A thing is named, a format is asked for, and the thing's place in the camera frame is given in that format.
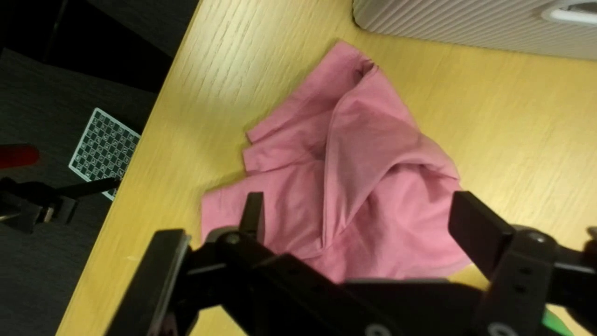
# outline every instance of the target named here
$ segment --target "red object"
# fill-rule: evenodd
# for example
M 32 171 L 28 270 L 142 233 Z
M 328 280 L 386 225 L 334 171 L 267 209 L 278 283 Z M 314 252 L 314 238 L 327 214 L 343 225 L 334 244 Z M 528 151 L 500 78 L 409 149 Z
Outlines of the red object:
M 0 145 L 0 169 L 17 166 L 34 166 L 39 160 L 39 151 L 28 143 Z
M 356 48 L 336 44 L 248 140 L 246 177 L 203 197 L 203 237 L 239 222 L 259 190 L 263 244 L 334 281 L 437 278 L 468 263 L 448 233 L 455 166 Z

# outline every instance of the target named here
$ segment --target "wooden table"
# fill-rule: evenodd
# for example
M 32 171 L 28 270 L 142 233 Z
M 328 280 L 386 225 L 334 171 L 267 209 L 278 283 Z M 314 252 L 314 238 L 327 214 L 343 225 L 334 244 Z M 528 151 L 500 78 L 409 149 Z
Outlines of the wooden table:
M 243 175 L 243 130 L 338 39 L 381 65 L 467 188 L 509 222 L 586 240 L 597 220 L 595 61 L 366 33 L 351 0 L 202 0 L 60 334 L 106 328 L 155 229 L 198 237 L 202 194 Z M 215 313 L 198 330 L 233 332 L 224 321 Z

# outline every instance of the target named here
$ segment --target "pink towel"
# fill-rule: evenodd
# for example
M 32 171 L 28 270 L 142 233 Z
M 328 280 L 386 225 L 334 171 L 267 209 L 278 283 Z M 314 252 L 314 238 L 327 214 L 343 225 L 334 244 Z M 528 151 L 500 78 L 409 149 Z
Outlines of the pink towel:
M 446 276 L 468 261 L 448 233 L 455 166 L 351 44 L 338 42 L 248 140 L 246 177 L 203 197 L 203 235 L 239 224 L 259 190 L 263 244 L 334 281 Z

